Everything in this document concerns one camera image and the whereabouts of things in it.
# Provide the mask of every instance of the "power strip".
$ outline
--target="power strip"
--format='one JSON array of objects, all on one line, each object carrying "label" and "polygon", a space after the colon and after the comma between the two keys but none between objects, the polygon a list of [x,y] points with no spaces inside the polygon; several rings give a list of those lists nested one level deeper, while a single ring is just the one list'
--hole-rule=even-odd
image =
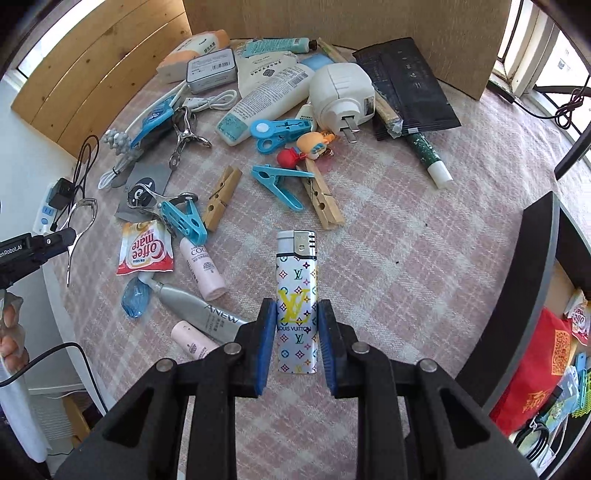
[{"label": "power strip", "polygon": [[37,210],[37,217],[33,224],[33,233],[36,235],[45,235],[49,233],[49,228],[56,218],[57,210],[49,206],[49,194],[51,193],[53,186],[54,184],[50,184],[46,188],[41,205],[39,205],[39,210]]}]

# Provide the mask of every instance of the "pink bottle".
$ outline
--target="pink bottle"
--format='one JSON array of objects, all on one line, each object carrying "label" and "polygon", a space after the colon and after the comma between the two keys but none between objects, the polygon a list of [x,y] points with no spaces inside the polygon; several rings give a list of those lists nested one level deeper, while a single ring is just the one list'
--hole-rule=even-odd
[{"label": "pink bottle", "polygon": [[187,237],[181,240],[180,247],[181,254],[187,261],[203,299],[212,301],[224,295],[228,291],[226,283],[205,247],[203,245],[196,247]]},{"label": "pink bottle", "polygon": [[219,346],[184,320],[174,326],[170,336],[185,353],[195,360],[201,360]]}]

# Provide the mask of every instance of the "power adapter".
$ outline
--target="power adapter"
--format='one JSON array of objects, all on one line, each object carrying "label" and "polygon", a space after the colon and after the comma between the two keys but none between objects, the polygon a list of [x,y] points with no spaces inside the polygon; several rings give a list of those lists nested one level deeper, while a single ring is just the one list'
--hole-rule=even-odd
[{"label": "power adapter", "polygon": [[63,210],[74,199],[76,186],[68,179],[60,178],[49,192],[49,206]]},{"label": "power adapter", "polygon": [[319,69],[310,82],[310,103],[323,130],[355,143],[359,125],[375,113],[375,90],[356,63],[333,63]]}]

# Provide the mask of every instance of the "coffee mate packet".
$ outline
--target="coffee mate packet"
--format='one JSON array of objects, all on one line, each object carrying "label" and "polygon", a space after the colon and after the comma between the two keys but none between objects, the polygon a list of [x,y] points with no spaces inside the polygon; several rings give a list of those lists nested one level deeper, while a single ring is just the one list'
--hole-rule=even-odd
[{"label": "coffee mate packet", "polygon": [[589,342],[589,305],[583,290],[578,288],[569,300],[564,316],[571,320],[573,336],[584,346]]},{"label": "coffee mate packet", "polygon": [[117,275],[133,272],[172,272],[170,233],[158,220],[126,223],[119,253]]}]

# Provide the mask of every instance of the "plastic package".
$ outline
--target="plastic package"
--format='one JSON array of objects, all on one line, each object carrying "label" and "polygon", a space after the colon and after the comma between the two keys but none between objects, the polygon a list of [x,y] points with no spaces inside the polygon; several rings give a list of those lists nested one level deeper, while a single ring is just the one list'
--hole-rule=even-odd
[{"label": "plastic package", "polygon": [[172,272],[170,232],[158,220],[126,223],[119,253],[117,275],[136,271]]},{"label": "plastic package", "polygon": [[152,289],[138,277],[132,278],[121,297],[121,306],[125,313],[133,319],[141,317],[150,303],[151,292]]},{"label": "plastic package", "polygon": [[579,404],[579,378],[577,369],[572,365],[567,367],[558,386],[562,393],[550,411],[542,418],[548,430],[553,432],[560,423],[577,408]]}]

